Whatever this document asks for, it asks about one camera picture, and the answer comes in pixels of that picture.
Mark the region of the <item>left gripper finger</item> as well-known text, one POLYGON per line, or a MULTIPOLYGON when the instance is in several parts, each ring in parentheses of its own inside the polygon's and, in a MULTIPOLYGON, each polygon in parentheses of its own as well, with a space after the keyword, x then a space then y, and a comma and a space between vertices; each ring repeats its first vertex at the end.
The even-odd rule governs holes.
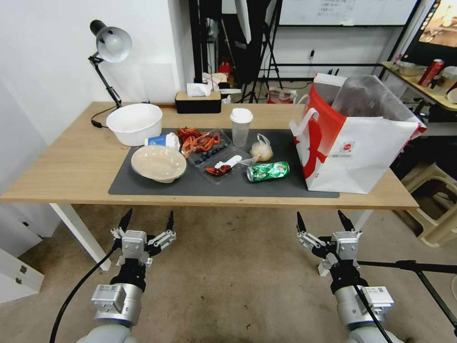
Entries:
POLYGON ((174 230, 174 212, 171 211, 165 231, 161 232, 158 235, 148 235, 148 254, 157 255, 170 244, 172 244, 177 238, 176 232, 174 230))
POLYGON ((132 213, 133 213, 133 209, 130 208, 127 211, 127 213, 120 219, 118 226, 111 228, 110 233, 113 236, 114 242, 116 244, 121 243, 122 238, 125 236, 129 222, 131 220, 132 213))

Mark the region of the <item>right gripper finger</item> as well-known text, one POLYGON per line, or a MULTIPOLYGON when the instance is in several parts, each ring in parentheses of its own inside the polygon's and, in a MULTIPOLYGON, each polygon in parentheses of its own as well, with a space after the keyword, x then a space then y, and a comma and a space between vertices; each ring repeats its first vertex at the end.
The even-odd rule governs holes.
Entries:
POLYGON ((297 240, 308 250, 312 251, 313 248, 320 249, 326 246, 324 241, 307 232, 299 211, 297 211, 297 231, 297 240))
POLYGON ((341 210, 338 210, 338 217, 344 228, 344 231, 338 233, 338 239, 346 241, 358 241, 362 235, 362 231, 356 230, 352 221, 341 210))

